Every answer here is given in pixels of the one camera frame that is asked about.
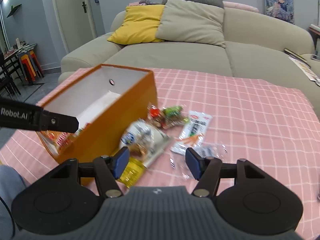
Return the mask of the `white blue snack bag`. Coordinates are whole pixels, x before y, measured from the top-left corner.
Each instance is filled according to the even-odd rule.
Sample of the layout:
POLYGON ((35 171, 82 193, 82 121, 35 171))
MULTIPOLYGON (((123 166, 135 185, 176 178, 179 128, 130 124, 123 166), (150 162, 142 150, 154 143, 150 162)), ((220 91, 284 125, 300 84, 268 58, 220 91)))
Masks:
POLYGON ((119 148, 127 147, 130 156, 148 168, 171 143, 172 137, 142 119, 134 121, 125 130, 119 148))

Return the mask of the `yellow cushion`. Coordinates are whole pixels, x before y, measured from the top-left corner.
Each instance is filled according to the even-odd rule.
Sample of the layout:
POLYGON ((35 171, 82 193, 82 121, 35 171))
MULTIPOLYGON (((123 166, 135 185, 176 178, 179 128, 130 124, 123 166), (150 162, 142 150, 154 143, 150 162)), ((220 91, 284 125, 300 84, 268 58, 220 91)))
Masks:
POLYGON ((164 5, 127 6, 122 25, 107 39, 120 45, 163 42, 156 32, 164 5))

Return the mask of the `pink checked tablecloth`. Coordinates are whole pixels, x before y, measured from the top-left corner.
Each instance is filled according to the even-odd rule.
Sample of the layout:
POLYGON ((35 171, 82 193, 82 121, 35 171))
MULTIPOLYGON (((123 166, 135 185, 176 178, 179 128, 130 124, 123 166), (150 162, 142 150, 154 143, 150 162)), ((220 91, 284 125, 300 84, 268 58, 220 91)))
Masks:
MULTIPOLYGON (((203 144, 223 144, 226 162, 245 158, 296 193, 304 206, 297 232, 304 239, 317 238, 319 120, 303 93, 263 80, 151 70, 159 106, 183 105, 186 113, 211 115, 203 144)), ((13 134, 1 147, 1 161, 30 183, 57 166, 37 134, 30 131, 13 134)), ((184 185, 191 191, 197 181, 185 168, 184 157, 168 147, 136 186, 184 185)))

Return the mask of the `magazine on sofa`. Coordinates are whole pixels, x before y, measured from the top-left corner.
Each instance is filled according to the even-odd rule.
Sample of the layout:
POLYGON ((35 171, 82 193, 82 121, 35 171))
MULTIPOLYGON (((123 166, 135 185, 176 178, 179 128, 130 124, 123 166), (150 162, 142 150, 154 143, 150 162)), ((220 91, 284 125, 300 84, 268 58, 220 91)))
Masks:
POLYGON ((289 59, 308 77, 310 81, 320 86, 319 77, 311 70, 309 65, 290 56, 289 59))

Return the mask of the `beige sofa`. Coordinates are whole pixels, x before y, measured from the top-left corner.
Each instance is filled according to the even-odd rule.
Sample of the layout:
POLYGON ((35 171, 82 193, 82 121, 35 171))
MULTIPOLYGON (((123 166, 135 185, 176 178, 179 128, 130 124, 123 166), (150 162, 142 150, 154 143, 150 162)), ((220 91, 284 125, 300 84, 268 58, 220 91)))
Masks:
POLYGON ((296 66, 284 49, 308 62, 319 73, 311 35, 303 28, 276 18, 240 9, 225 9, 225 48, 187 42, 140 43, 128 46, 108 41, 104 34, 67 54, 59 81, 80 68, 116 64, 138 68, 193 70, 222 76, 263 79, 301 90, 319 113, 319 87, 296 66))

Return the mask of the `beige cushion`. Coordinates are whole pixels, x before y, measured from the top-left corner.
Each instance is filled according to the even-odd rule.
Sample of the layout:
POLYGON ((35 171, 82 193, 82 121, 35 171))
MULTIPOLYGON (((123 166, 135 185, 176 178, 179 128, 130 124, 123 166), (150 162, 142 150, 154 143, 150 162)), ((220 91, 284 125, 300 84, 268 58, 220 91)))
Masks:
POLYGON ((167 0, 155 37, 166 41, 210 44, 225 48, 221 7, 167 0))

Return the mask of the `red green candy packet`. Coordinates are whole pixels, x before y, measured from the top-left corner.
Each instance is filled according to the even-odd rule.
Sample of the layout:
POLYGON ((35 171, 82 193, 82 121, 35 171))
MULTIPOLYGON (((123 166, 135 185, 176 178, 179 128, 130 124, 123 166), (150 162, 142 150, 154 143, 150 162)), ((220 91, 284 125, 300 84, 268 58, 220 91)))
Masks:
POLYGON ((147 122, 159 129, 169 129, 174 126, 185 125, 189 118, 182 113, 182 106, 158 108, 153 104, 148 105, 147 122))

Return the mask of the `stacked colourful stools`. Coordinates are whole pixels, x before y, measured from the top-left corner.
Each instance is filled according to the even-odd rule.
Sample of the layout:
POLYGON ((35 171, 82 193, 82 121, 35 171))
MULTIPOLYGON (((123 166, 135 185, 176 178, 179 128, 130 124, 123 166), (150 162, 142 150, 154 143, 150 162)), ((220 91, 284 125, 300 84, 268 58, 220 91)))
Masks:
POLYGON ((43 70, 33 49, 20 53, 18 57, 24 77, 29 84, 32 85, 37 77, 44 77, 43 70))

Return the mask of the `clear packet with white balls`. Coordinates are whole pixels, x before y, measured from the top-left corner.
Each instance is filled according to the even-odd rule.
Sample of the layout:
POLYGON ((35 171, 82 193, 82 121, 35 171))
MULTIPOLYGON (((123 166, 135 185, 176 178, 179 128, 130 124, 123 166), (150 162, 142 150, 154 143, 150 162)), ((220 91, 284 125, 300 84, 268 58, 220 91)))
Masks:
POLYGON ((170 150, 181 156, 171 164, 178 167, 185 179, 193 177, 195 180, 199 180, 214 158, 221 161, 229 159, 227 149, 223 144, 195 147, 175 144, 170 150))

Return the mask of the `dark book on sofa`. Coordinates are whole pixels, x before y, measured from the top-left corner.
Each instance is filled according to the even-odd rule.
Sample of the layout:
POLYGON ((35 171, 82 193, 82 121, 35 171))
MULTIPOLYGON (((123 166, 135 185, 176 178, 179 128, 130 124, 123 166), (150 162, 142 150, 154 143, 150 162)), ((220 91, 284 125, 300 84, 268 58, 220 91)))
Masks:
POLYGON ((308 62, 306 61, 306 59, 304 59, 303 57, 301 57, 300 55, 294 53, 293 51, 287 49, 287 48, 284 48, 283 52, 287 55, 289 55, 290 57, 300 61, 300 62, 303 62, 304 64, 306 64, 309 68, 311 68, 311 66, 308 64, 308 62))

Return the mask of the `white door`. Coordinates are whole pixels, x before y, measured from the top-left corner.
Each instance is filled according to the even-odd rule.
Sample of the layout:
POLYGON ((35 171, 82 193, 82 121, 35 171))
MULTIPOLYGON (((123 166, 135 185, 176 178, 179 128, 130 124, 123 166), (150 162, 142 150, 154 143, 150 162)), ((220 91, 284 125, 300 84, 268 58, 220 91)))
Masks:
POLYGON ((97 37, 89 0, 53 0, 68 53, 97 37))

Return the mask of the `black dining table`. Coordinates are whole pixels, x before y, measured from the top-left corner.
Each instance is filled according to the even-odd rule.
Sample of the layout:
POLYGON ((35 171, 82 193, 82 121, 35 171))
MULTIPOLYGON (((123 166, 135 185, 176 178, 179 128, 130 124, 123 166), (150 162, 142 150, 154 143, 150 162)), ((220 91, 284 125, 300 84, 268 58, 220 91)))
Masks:
POLYGON ((36 43, 28 44, 28 45, 23 46, 20 49, 14 49, 14 50, 8 52, 7 54, 5 54, 4 55, 4 65, 1 66, 1 75, 9 76, 13 80, 18 78, 20 80, 20 84, 23 87, 24 86, 41 86, 41 85, 43 85, 43 83, 37 82, 37 79, 39 77, 36 78, 36 81, 32 85, 26 81, 26 79, 24 77, 23 69, 22 69, 22 66, 20 64, 20 60, 18 57, 20 55, 20 53, 22 53, 22 52, 26 52, 31 49, 35 50, 36 46, 37 46, 36 43))

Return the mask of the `white green stick-snack packet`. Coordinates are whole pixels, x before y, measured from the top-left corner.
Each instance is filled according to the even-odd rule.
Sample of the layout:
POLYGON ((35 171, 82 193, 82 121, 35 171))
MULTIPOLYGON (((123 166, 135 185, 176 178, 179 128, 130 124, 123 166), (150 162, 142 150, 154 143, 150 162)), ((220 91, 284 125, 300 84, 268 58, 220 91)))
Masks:
POLYGON ((185 155, 187 148, 200 147, 212 118, 203 112, 189 111, 189 121, 183 127, 178 140, 171 146, 171 152, 185 155))

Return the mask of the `yellow snack packet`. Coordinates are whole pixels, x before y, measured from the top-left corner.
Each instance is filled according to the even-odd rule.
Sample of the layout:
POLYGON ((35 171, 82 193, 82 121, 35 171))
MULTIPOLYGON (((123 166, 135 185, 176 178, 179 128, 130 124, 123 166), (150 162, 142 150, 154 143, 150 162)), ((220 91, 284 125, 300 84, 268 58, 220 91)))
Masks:
POLYGON ((113 157, 116 158, 114 178, 128 188, 135 185, 146 171, 144 150, 130 150, 128 147, 122 147, 113 157))

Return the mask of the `red orange fries snack bag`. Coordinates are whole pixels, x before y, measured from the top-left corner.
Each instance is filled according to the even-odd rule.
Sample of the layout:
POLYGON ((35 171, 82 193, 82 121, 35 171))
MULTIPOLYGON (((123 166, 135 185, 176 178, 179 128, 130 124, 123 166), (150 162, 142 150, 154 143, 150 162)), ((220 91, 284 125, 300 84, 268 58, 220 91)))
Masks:
POLYGON ((39 136, 48 148, 49 153, 53 155, 59 155, 77 137, 75 133, 56 131, 42 131, 39 136))

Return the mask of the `pink cushion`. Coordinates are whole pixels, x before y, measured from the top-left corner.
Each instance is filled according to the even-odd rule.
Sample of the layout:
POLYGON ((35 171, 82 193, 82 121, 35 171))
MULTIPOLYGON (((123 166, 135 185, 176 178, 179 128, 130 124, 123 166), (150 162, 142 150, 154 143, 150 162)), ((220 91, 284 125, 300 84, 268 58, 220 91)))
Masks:
POLYGON ((223 1, 223 5, 224 5, 224 7, 227 7, 227 8, 233 8, 233 9, 239 9, 239 10, 245 10, 245 11, 259 13, 258 8, 247 5, 247 4, 223 1))

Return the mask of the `orange cardboard box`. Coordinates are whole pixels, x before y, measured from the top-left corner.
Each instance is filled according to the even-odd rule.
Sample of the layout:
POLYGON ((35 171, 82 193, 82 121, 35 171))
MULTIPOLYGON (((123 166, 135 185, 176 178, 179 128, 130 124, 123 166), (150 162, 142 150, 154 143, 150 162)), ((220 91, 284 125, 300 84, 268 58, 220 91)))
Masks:
POLYGON ((71 158, 89 163, 101 155, 113 155, 129 125, 147 117, 150 103, 157 104, 155 77, 149 69, 100 64, 77 70, 61 86, 40 105, 49 112, 76 117, 76 139, 53 155, 37 133, 58 164, 71 158))

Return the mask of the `anime poster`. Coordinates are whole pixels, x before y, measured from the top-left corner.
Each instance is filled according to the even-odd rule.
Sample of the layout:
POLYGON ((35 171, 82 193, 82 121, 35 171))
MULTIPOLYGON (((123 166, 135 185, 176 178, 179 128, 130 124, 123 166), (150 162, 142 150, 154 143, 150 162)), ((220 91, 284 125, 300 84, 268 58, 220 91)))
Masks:
POLYGON ((265 14, 295 24, 293 0, 265 0, 265 14))

